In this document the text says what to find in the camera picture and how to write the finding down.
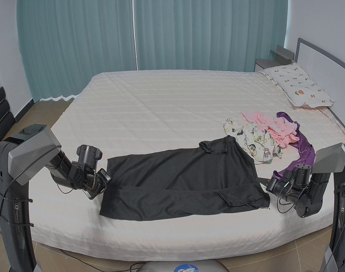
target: wall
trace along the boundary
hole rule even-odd
[[[31,100],[19,51],[16,0],[0,0],[0,86],[14,116]]]
[[[289,0],[286,48],[299,37],[345,62],[345,0]]]

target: patterned pillow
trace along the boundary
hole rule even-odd
[[[334,102],[297,63],[270,67],[260,73],[281,87],[288,100],[296,107],[332,106]]]

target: floor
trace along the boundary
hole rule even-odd
[[[69,106],[69,101],[41,101],[36,103],[25,116],[15,124],[7,136],[34,124],[47,124],[49,127],[58,120]],[[319,271],[324,251],[330,241],[331,227],[311,233],[278,248],[247,256],[219,259],[231,272],[305,272]],[[34,243],[35,255],[42,265],[43,272],[97,271],[92,267],[63,255],[56,248]],[[98,259],[68,252],[102,271],[119,271],[129,269],[133,262]],[[10,268],[0,235],[0,272]]]

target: blue logo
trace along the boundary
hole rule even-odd
[[[174,272],[199,272],[199,269],[194,265],[183,264],[183,265],[177,266]]]

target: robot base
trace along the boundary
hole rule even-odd
[[[137,272],[229,272],[229,270],[216,260],[151,261],[143,264]]]

